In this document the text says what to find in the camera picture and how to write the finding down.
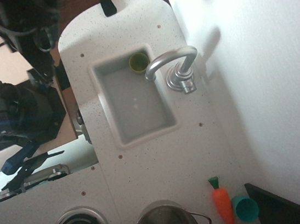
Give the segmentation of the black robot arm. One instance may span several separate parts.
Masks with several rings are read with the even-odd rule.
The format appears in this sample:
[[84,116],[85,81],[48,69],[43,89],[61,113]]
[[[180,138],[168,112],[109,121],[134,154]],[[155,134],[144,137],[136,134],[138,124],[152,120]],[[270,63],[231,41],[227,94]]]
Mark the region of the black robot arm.
[[58,0],[0,0],[0,37],[31,65],[35,78],[49,84],[55,75],[51,50],[59,37]]

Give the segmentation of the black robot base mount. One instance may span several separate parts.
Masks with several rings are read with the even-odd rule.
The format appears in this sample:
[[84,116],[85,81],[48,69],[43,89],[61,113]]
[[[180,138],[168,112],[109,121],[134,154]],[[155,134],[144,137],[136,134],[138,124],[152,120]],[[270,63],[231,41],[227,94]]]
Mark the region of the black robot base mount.
[[33,78],[17,85],[0,81],[0,151],[55,139],[65,116],[55,88]]

